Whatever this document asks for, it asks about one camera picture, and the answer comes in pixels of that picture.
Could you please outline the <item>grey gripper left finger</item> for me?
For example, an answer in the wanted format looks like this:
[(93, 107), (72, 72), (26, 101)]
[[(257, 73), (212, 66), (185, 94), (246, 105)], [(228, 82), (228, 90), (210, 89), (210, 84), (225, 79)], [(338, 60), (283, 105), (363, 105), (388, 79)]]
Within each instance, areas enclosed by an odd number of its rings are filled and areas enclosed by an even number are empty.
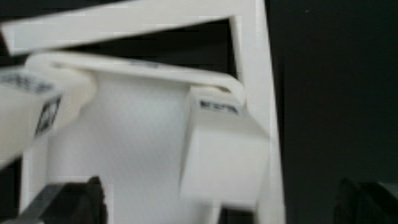
[(11, 224), (109, 224), (100, 177), (49, 184)]

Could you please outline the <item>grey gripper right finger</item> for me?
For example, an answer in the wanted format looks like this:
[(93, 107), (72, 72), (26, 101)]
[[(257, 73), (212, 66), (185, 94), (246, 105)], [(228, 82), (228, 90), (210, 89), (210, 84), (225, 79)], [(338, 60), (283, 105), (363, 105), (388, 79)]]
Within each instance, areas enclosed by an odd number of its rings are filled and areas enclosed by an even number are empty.
[(342, 180), (335, 224), (398, 224), (398, 183)]

